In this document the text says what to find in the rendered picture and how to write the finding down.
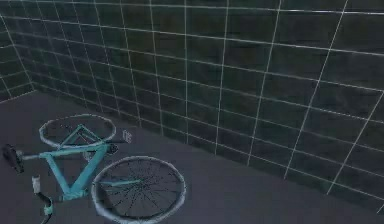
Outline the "teal bicycle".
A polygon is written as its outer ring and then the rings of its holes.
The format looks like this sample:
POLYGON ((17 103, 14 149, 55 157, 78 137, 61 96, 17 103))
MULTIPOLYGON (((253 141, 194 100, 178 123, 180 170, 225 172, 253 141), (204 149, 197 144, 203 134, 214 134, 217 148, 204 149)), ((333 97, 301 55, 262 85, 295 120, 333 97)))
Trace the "teal bicycle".
POLYGON ((6 144, 1 153, 18 173, 28 160, 45 160, 61 188, 61 202, 89 195, 98 215, 117 224, 158 224, 175 214, 185 202, 187 185, 173 164, 137 155, 98 168, 105 156, 131 141, 127 131, 120 139, 116 134, 112 120, 76 114, 49 120, 39 128, 40 140, 51 147, 49 151, 26 154, 6 144), (86 166, 68 183, 56 159, 75 154, 82 155, 86 166))

